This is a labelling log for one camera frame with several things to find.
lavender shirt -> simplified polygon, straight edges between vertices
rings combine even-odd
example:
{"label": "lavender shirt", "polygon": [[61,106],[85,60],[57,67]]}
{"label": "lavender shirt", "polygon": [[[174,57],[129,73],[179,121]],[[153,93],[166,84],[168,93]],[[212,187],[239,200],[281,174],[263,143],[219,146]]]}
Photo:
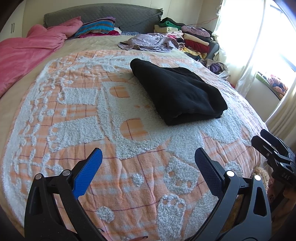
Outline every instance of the lavender shirt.
{"label": "lavender shirt", "polygon": [[210,34],[202,28],[182,26],[181,30],[182,30],[182,32],[189,32],[189,33],[196,34],[196,35],[203,36],[203,37],[210,36]]}
{"label": "lavender shirt", "polygon": [[138,49],[144,51],[155,51],[168,53],[172,49],[178,49],[179,45],[175,39],[168,38],[163,34],[139,34],[128,41],[120,42],[118,46],[125,50]]}

pink blanket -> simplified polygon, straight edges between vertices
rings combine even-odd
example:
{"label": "pink blanket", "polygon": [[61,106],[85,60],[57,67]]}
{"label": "pink blanket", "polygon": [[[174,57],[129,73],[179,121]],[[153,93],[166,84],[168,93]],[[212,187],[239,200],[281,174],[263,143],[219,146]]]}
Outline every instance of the pink blanket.
{"label": "pink blanket", "polygon": [[53,52],[60,49],[82,22],[76,20],[67,26],[46,29],[34,25],[26,38],[10,38],[0,42],[0,97],[23,76]]}

black folded cloth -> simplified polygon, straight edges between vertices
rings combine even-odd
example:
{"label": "black folded cloth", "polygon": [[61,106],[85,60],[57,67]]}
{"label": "black folded cloth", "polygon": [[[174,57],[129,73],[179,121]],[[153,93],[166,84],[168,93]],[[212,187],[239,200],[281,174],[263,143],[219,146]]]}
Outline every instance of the black folded cloth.
{"label": "black folded cloth", "polygon": [[183,23],[176,23],[174,20],[172,20],[171,18],[168,18],[168,17],[166,17],[163,20],[161,20],[160,23],[164,23],[166,21],[169,21],[170,23],[172,23],[172,24],[174,24],[176,26],[179,26],[179,27],[185,26],[185,24],[183,24]]}
{"label": "black folded cloth", "polygon": [[227,110],[220,91],[186,68],[161,68],[136,58],[131,69],[169,126],[220,118]]}

pillow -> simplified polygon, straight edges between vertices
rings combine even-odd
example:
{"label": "pillow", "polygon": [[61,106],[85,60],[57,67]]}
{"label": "pillow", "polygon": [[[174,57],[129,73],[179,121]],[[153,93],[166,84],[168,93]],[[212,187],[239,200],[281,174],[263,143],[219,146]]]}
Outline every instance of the pillow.
{"label": "pillow", "polygon": [[71,38],[77,38],[80,35],[87,33],[102,33],[107,34],[110,31],[114,30],[115,18],[106,17],[100,18],[95,21],[84,23],[81,28],[74,34]]}

orange plaid blanket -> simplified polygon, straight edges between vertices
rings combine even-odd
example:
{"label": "orange plaid blanket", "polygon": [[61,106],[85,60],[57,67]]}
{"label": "orange plaid blanket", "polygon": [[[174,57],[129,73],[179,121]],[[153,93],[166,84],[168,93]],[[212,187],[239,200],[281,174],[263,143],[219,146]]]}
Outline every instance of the orange plaid blanket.
{"label": "orange plaid blanket", "polygon": [[[221,91],[229,109],[220,119],[166,126],[131,72],[133,58],[194,71]],[[250,140],[263,128],[229,83],[186,56],[124,50],[71,54],[48,63],[23,97],[3,157],[4,192],[23,224],[34,176],[72,169],[99,147],[103,163],[79,198],[95,225],[114,241],[145,235],[184,240],[217,202],[194,163],[195,150],[203,147],[225,169],[249,177],[261,163]]]}

